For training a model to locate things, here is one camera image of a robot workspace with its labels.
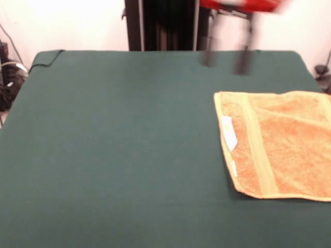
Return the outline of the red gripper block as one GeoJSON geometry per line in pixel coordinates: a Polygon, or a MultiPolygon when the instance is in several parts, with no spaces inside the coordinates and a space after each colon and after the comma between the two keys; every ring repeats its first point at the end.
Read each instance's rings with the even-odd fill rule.
{"type": "Polygon", "coordinates": [[[237,75],[244,75],[248,68],[250,49],[254,35],[254,13],[253,12],[275,12],[283,3],[283,0],[242,0],[242,1],[215,1],[200,0],[200,6],[207,9],[214,9],[209,14],[209,26],[206,37],[206,49],[203,55],[203,64],[210,67],[213,62],[213,51],[216,42],[216,31],[219,22],[219,10],[247,12],[248,21],[246,43],[239,54],[235,67],[237,75]]]}

